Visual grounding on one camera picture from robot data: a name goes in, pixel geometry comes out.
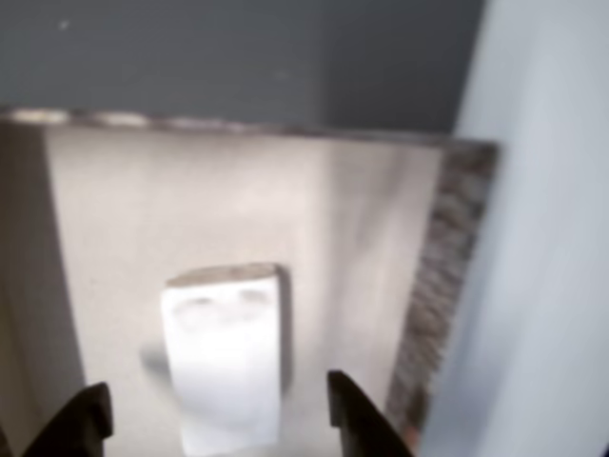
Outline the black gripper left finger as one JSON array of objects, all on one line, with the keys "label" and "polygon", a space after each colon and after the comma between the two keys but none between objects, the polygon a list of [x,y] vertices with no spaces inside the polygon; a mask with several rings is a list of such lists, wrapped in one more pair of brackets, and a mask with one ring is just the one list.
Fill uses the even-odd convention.
[{"label": "black gripper left finger", "polygon": [[75,394],[47,423],[24,456],[104,456],[113,435],[110,389],[101,382]]}]

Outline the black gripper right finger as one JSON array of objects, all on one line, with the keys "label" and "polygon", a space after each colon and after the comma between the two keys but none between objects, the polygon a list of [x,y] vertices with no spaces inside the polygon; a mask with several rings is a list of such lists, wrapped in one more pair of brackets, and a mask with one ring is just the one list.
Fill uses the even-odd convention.
[{"label": "black gripper right finger", "polygon": [[346,373],[330,370],[326,383],[329,422],[339,430],[343,456],[412,456],[385,417]]}]

